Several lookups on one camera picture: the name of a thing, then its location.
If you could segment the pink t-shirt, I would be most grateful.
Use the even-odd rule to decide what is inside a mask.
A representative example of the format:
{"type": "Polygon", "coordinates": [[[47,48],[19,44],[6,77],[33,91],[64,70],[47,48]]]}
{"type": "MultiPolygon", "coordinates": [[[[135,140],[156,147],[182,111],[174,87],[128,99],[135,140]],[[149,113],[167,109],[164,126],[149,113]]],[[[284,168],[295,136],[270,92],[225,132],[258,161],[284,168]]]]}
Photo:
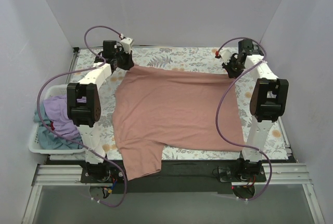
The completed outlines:
{"type": "Polygon", "coordinates": [[[227,75],[134,66],[115,92],[115,142],[128,180],[157,173],[165,146],[239,152],[244,143],[227,75]]]}

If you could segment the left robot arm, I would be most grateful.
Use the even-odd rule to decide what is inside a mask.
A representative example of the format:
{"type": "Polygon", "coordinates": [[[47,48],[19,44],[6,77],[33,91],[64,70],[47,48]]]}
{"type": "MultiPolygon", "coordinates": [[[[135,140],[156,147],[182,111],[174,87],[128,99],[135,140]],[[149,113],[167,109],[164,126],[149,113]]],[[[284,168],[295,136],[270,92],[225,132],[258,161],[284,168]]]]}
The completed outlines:
{"type": "Polygon", "coordinates": [[[119,42],[103,41],[103,50],[95,57],[94,69],[80,81],[67,85],[67,115],[78,128],[86,149],[87,173],[99,182],[106,182],[111,176],[111,170],[100,142],[98,121],[101,105],[98,91],[117,68],[129,70],[134,66],[133,42],[129,37],[119,42]]]}

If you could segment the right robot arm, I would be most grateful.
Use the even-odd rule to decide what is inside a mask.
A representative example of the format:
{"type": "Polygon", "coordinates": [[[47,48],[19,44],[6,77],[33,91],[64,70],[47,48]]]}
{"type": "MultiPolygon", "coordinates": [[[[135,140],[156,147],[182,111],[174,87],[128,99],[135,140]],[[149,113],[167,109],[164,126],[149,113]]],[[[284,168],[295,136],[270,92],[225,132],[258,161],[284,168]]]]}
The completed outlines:
{"type": "Polygon", "coordinates": [[[238,37],[238,52],[221,48],[215,53],[222,59],[222,67],[229,78],[238,81],[245,74],[255,80],[250,100],[251,127],[246,144],[237,160],[218,168],[221,182],[245,182],[246,186],[257,179],[265,181],[262,159],[268,134],[274,123],[284,114],[289,82],[275,75],[266,63],[266,51],[255,40],[238,37]]]}

